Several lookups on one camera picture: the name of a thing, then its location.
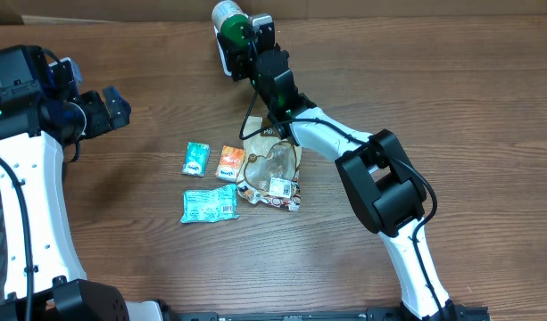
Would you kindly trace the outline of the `green lid jar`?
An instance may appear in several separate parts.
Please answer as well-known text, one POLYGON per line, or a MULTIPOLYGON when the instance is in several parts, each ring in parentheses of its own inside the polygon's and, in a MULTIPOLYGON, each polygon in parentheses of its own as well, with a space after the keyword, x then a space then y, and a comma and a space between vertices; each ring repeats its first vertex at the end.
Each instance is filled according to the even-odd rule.
POLYGON ((246 46, 244 29, 249 18, 240 6, 231 0, 218 2, 211 12, 211 20, 216 30, 237 45, 246 46))

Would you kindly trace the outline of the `small teal box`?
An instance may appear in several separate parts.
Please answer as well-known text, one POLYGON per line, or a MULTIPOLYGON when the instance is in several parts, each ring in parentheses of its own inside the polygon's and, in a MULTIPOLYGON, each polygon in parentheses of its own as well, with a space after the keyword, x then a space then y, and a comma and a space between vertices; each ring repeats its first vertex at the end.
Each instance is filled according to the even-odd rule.
POLYGON ((204 177, 211 153, 208 144, 188 142, 182 173, 189 176, 204 177))

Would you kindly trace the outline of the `small orange box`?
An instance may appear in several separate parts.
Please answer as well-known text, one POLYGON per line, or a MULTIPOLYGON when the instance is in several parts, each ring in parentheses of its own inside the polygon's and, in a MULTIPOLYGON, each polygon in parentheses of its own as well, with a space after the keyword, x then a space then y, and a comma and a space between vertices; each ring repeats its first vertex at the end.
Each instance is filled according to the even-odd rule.
POLYGON ((216 178, 235 183, 244 159, 244 149, 224 145, 215 173, 216 178))

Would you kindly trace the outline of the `beige snack pouch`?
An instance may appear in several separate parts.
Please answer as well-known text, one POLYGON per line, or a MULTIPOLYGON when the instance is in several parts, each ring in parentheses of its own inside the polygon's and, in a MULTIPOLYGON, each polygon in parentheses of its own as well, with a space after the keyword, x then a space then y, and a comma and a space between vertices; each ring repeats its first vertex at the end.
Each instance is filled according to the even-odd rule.
POLYGON ((250 116, 243 136, 245 159, 236 179, 238 194, 251 204, 262 202, 282 210, 298 211, 301 205, 300 164, 302 147, 281 139, 270 122, 250 116))

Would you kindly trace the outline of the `teal snack packet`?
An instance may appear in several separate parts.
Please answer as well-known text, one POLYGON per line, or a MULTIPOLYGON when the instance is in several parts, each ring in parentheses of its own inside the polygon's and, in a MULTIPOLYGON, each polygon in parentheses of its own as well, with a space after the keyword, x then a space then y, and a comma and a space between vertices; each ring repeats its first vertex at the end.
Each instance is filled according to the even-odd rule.
POLYGON ((216 223, 237 219, 237 191, 235 184, 213 190, 188 190, 183 193, 183 224, 216 223))

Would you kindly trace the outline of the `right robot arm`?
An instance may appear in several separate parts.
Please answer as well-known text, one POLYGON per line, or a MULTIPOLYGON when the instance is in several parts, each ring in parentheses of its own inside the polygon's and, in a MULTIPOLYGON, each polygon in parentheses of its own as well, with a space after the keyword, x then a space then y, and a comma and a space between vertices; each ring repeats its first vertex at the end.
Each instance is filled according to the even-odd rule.
POLYGON ((425 210, 424 203, 437 201, 435 191, 394 133, 349 128, 301 93, 274 31, 271 22, 253 26, 246 18, 216 28, 225 70, 234 80, 250 80, 253 97, 265 102, 269 126, 280 137, 335 163, 354 214, 385 244, 405 318, 453 320, 455 306, 436 273, 425 232, 436 210, 425 210))

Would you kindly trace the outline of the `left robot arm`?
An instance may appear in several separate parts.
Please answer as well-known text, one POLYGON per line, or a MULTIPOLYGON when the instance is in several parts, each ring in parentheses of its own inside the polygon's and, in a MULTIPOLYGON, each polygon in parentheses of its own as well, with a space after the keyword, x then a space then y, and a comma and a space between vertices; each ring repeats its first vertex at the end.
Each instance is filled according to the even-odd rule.
POLYGON ((70 234, 64 149, 129 123, 118 91, 80 93, 77 64, 37 45, 0 50, 0 194, 7 242, 0 320, 164 320, 88 280, 70 234))

